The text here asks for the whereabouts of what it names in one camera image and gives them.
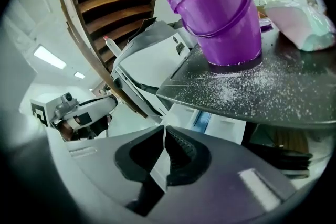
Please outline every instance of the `fluorescent light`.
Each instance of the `fluorescent light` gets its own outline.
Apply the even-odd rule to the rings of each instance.
[[[59,69],[63,69],[67,65],[43,46],[39,46],[34,52],[34,55],[54,67],[58,67]]]
[[[80,78],[80,79],[85,78],[85,76],[79,72],[76,72],[75,77]]]

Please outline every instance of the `purple plastic cup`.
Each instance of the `purple plastic cup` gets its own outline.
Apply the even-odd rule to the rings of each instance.
[[[236,65],[261,53],[257,7],[252,0],[168,0],[194,35],[208,62]]]

